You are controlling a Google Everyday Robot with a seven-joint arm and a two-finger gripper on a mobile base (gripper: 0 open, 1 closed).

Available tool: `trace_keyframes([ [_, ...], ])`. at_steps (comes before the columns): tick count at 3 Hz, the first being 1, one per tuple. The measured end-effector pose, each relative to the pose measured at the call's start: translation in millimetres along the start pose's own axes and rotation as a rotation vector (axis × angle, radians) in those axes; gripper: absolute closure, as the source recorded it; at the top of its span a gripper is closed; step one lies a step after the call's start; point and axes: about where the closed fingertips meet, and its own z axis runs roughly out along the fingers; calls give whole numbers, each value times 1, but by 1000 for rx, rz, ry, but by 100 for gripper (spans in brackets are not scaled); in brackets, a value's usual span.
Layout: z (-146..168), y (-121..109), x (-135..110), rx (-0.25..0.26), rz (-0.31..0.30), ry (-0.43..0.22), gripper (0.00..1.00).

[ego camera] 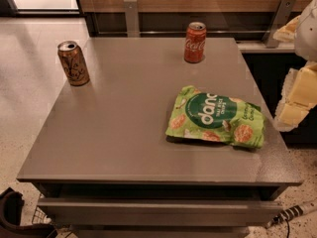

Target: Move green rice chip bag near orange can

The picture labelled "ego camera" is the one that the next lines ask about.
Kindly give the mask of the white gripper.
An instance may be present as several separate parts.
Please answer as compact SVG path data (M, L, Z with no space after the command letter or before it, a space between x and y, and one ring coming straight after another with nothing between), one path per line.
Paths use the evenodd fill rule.
M317 105L317 0L312 0L300 17L279 28L273 38L285 43L294 41L295 53L308 60L301 69L289 70L275 109L274 128L289 132Z

